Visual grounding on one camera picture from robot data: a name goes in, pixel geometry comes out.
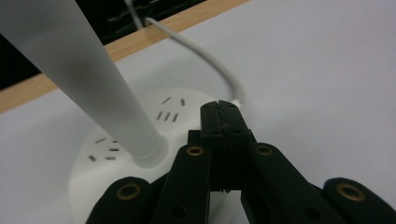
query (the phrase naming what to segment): cable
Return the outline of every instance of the cable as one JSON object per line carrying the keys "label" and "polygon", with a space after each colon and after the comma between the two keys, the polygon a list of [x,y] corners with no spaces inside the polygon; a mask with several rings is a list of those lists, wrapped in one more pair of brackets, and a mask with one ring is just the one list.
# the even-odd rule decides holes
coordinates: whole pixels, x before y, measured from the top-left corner
{"label": "cable", "polygon": [[136,10],[134,9],[134,0],[124,0],[126,6],[128,7],[129,12],[131,13],[132,19],[134,20],[134,24],[136,25],[137,30],[143,29],[142,21],[139,19]]}
{"label": "cable", "polygon": [[226,68],[213,55],[211,55],[209,52],[207,52],[205,49],[198,46],[194,42],[190,41],[188,38],[177,34],[176,32],[163,26],[162,24],[160,24],[159,22],[155,21],[152,18],[146,18],[145,22],[147,23],[147,25],[150,24],[155,25],[157,28],[170,35],[170,37],[173,40],[175,40],[177,43],[183,45],[184,47],[196,53],[207,63],[209,63],[216,71],[218,71],[227,80],[227,82],[230,84],[230,86],[233,89],[233,104],[237,105],[240,109],[242,109],[242,103],[245,100],[245,93],[243,91],[241,83],[236,78],[234,73],[232,73],[228,68]]}

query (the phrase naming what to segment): round power strip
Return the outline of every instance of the round power strip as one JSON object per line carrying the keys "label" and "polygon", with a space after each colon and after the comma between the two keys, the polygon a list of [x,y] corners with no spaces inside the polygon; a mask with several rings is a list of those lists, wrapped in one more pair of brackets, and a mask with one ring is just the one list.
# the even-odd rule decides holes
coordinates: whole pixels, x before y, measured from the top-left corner
{"label": "round power strip", "polygon": [[[94,205],[116,180],[135,176],[153,182],[169,172],[177,151],[187,144],[188,130],[200,128],[201,105],[215,99],[191,89],[168,88],[152,91],[139,101],[166,139],[164,159],[150,168],[138,166],[120,144],[97,127],[82,145],[69,181],[70,202],[77,223],[87,221]],[[228,223],[238,201],[237,192],[211,193],[209,223]]]}

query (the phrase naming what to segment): white table surface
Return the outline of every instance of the white table surface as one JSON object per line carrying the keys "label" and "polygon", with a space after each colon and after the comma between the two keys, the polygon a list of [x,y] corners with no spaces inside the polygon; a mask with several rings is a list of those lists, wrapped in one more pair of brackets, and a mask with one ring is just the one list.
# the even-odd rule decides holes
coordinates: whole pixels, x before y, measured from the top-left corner
{"label": "white table surface", "polygon": [[[396,208],[395,11],[392,0],[252,0],[182,34],[238,74],[247,125],[308,181],[351,178]],[[184,86],[231,100],[171,40],[117,65],[138,95]],[[94,127],[60,91],[0,114],[0,223],[74,223],[68,178]],[[234,223],[247,223],[242,210]]]}

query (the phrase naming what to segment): white power cord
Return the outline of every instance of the white power cord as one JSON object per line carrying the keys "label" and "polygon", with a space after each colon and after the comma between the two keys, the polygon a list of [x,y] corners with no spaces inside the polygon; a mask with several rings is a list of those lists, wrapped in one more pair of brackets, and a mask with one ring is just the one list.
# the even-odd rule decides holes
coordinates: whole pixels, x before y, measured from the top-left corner
{"label": "white power cord", "polygon": [[134,9],[134,0],[124,0],[126,6],[128,7],[129,12],[131,13],[132,19],[134,20],[134,24],[136,25],[137,30],[143,29],[142,21],[139,19],[136,10]]}
{"label": "white power cord", "polygon": [[243,91],[242,85],[239,80],[236,78],[236,75],[232,73],[228,68],[226,68],[218,59],[216,59],[213,55],[207,52],[204,48],[198,46],[188,38],[177,34],[176,32],[170,30],[169,28],[163,26],[159,22],[155,21],[152,18],[146,18],[145,22],[147,25],[153,24],[160,30],[164,31],[172,39],[174,39],[177,43],[183,45],[184,47],[190,49],[202,59],[204,59],[207,63],[209,63],[215,70],[217,70],[231,85],[233,89],[233,100],[232,103],[237,105],[240,109],[242,109],[242,103],[245,100],[245,93]]}

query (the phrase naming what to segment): power strip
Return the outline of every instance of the power strip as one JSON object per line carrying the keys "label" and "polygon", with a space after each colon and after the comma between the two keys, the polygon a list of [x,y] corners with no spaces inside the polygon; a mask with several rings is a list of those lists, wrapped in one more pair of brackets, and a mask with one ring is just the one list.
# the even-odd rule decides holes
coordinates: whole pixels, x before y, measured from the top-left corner
{"label": "power strip", "polygon": [[[191,89],[168,88],[150,92],[139,101],[157,131],[167,140],[164,160],[153,167],[141,167],[120,144],[97,127],[81,147],[70,176],[70,203],[77,223],[86,222],[94,205],[116,180],[136,176],[152,182],[166,174],[177,151],[187,144],[188,130],[200,128],[201,105],[215,99]],[[238,201],[238,197],[236,192],[212,193],[209,220],[223,223],[231,219],[237,204],[231,202]]]}

